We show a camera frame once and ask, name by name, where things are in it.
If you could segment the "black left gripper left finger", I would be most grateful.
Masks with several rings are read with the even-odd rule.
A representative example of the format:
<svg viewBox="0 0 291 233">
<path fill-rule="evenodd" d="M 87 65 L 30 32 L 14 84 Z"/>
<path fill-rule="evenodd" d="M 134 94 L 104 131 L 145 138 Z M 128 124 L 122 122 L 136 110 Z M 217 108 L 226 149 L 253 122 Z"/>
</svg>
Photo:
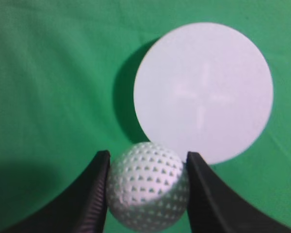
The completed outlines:
<svg viewBox="0 0 291 233">
<path fill-rule="evenodd" d="M 5 233 L 102 233 L 106 221 L 106 180 L 110 152 L 98 151 L 81 175 L 60 195 Z"/>
</svg>

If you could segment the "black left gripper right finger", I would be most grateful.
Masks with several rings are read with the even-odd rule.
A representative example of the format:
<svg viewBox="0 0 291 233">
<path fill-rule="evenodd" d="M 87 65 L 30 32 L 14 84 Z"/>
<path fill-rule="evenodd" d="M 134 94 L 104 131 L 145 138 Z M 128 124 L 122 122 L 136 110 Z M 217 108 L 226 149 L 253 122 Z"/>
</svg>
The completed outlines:
<svg viewBox="0 0 291 233">
<path fill-rule="evenodd" d="M 187 208 L 193 233 L 291 233 L 291 228 L 249 204 L 226 185 L 197 152 L 187 154 Z"/>
</svg>

